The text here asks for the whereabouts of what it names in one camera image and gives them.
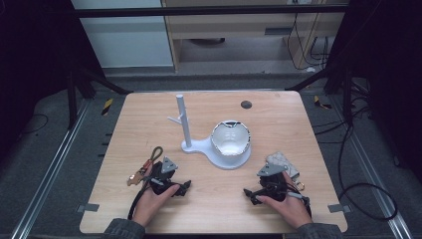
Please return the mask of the beige patterned pouch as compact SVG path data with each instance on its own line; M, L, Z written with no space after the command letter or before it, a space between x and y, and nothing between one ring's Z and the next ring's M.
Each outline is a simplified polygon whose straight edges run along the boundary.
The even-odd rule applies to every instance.
M280 151L274 152L266 157L266 162L274 165L285 166L287 168L287 175L293 181L294 186L298 191L303 191L305 185L299 181L300 173L296 167L284 156Z

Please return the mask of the person's left hand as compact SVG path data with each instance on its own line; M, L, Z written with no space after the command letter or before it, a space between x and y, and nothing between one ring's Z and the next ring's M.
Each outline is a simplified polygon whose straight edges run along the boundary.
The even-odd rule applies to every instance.
M159 209L177 192L179 185L170 186L161 194L156 194L149 185L136 203L132 214L132 221L143 227L152 221Z

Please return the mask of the black metal stand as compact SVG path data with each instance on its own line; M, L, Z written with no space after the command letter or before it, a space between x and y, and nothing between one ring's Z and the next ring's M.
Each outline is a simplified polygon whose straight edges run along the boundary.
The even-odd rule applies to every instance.
M96 91L91 84L91 81L101 84L102 86L114 91L120 95L130 94L129 90L119 87L108 81L105 77L100 76L83 67L76 67L69 70L67 75L67 93L69 106L69 126L71 129L76 125L78 119L78 107L76 99L76 91L79 91L84 99L93 99Z
M287 91L299 92L306 86L311 85L319 79L327 78L327 82L323 90L327 94L335 93L339 88L342 88L342 115L348 125L352 125L351 112L351 85L352 75L349 67L335 67L327 66L325 69L311 75L304 81L287 88Z

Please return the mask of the black horizontal bar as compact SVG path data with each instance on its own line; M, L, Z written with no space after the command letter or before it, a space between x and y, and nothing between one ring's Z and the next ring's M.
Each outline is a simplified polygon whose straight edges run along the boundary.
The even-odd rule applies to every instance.
M121 9L78 9L69 11L79 18L152 17L152 16L201 16L288 13L339 13L348 9L347 4L310 5L244 5L244 6L193 6Z

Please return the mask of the aluminium floor rail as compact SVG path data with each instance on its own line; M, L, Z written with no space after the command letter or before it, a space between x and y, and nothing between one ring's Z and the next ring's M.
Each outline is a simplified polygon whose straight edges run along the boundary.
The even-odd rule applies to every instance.
M346 125L345 128L349 130L349 141L362 170L362 174L369 184L375 185L372 192L383 216L385 218L391 216L391 219L388 220L388 225L393 235L396 239L413 239L413 235L399 212L398 207L394 205L393 199L385 193L386 186L371 163L358 135L352 127Z
M85 120L91 102L91 100L82 100L81 107L77 111L75 123L67 130L30 204L25 210L25 213L21 217L19 223L14 228L10 239L27 239L29 236L29 233L31 232L32 227L51 191L51 188L59 175L62 165L67 158L69 150L75 141L81 125Z

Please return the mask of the person's right hand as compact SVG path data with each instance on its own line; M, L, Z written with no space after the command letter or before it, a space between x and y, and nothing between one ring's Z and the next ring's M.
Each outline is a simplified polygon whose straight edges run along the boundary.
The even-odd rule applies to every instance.
M280 202L269 196L261 195L257 196L257 199L277 211L295 229L313 222L303 202L298 198L287 196L284 201Z

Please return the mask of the wooden desk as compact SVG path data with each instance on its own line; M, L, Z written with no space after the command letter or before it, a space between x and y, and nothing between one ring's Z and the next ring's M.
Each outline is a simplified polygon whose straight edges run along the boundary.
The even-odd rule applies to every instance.
M244 6L244 5L310 5L346 4L348 0L160 0L164 7ZM288 13L233 14L201 16L167 16L169 38L216 39L235 37L282 36L295 67L306 64L312 42L318 37L334 37L344 14Z

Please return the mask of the white key stand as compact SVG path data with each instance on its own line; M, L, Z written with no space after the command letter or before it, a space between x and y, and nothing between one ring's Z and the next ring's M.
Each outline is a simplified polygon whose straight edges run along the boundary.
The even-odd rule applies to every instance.
M190 134L189 120L183 95L176 96L179 116L177 119L168 117L182 126L184 140L181 142L181 148L186 153L202 153L216 167L225 170L233 170L244 165L250 158L252 153L251 142L250 147L241 155L224 156L217 152L211 143L211 133L204 139L193 139Z

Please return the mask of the yellow black floor tape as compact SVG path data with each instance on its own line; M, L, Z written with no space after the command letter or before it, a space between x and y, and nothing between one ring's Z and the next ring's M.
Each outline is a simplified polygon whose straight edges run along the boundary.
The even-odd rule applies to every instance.
M102 116L106 116L107 115L107 113L108 113L108 111L109 111L109 109L110 109L110 107L112 105L112 102L113 102L113 99L107 99L105 101L105 104L104 104L104 107L103 107L103 110L102 110L102 113L101 113Z
M314 96L314 104L315 104L315 106L326 109L326 110L332 109L330 104L323 104L320 101L320 98L318 96Z

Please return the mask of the black curtain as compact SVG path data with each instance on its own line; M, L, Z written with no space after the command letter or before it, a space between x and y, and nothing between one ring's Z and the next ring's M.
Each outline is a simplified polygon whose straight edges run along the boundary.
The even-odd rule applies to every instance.
M369 81L375 117L422 183L422 0L349 0L328 63Z
M0 163L37 102L67 87L52 36L82 67L104 74L81 21L58 14L73 8L71 0L0 0Z

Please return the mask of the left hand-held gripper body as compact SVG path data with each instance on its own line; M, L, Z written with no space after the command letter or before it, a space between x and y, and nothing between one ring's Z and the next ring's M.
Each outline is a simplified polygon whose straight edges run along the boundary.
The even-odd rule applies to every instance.
M159 195L174 185L171 178L177 168L178 165L167 156L152 166L148 176L148 185L155 194Z

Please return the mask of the white cabinet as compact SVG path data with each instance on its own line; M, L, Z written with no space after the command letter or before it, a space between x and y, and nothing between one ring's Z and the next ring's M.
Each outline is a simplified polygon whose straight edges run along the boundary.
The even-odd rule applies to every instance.
M76 10L161 7L160 0L71 0ZM105 69L172 67L164 18L111 17L81 20Z

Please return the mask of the white bowl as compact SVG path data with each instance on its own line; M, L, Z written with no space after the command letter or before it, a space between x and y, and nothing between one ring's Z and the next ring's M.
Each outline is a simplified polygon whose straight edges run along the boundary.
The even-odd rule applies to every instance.
M211 143L218 153L224 156L238 156L249 147L251 134L240 121L225 120L219 122L211 133Z

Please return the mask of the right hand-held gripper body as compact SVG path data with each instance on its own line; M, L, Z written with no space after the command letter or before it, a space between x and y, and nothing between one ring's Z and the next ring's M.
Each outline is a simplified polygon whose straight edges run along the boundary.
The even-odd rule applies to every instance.
M269 196L277 201L284 201L287 195L288 184L283 172L287 169L284 165L265 164L257 173L260 177L259 183L262 186L257 194Z

